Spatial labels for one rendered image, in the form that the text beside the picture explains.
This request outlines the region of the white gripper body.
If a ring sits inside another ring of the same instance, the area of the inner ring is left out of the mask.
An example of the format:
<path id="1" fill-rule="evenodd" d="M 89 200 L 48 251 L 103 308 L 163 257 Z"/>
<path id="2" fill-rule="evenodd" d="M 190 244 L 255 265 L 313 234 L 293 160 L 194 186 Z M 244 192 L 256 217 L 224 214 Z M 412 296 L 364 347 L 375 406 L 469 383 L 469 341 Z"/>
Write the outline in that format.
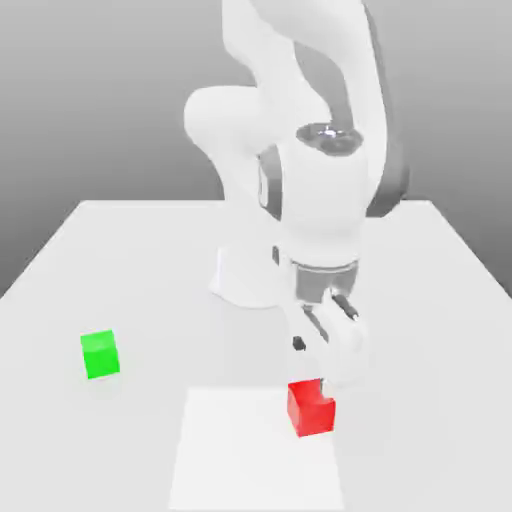
<path id="1" fill-rule="evenodd" d="M 303 305 L 301 337 L 317 361 L 320 377 L 331 387 L 360 381 L 369 363 L 366 326 L 343 294 L 325 294 L 316 305 Z"/>

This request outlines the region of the small red cube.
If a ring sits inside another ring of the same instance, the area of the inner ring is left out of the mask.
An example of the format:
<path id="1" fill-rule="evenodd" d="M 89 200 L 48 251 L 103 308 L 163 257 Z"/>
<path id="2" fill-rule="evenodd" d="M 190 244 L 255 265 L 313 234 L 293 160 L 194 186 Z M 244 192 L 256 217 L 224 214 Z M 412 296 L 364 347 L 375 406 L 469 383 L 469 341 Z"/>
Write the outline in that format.
<path id="1" fill-rule="evenodd" d="M 288 384 L 287 413 L 298 437 L 331 432 L 336 402 L 325 397 L 322 380 L 312 379 Z"/>

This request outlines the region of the small green cube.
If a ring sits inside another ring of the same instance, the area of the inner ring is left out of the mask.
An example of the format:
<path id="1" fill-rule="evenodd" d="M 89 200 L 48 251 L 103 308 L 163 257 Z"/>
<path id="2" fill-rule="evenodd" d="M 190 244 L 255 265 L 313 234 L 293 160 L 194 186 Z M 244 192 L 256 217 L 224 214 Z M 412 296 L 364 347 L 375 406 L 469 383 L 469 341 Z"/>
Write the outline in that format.
<path id="1" fill-rule="evenodd" d="M 112 330 L 82 335 L 80 342 L 88 379 L 120 372 L 118 350 Z"/>

